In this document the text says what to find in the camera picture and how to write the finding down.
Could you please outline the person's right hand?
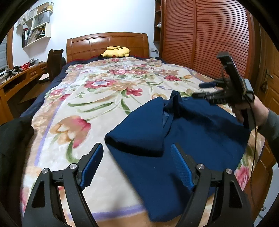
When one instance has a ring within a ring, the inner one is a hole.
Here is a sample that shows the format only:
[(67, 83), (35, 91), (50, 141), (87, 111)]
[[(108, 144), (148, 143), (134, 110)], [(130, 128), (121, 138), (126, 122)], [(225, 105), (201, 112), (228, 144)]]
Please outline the person's right hand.
[(257, 96), (255, 96), (255, 100), (253, 103), (251, 103), (251, 106), (249, 106), (248, 103), (241, 103), (235, 104), (231, 108), (232, 112), (235, 114), (237, 120), (240, 123), (244, 122), (244, 116), (242, 115), (241, 111), (246, 109), (252, 109), (257, 126), (264, 125), (267, 121), (269, 114), (268, 108), (261, 102), (261, 100)]

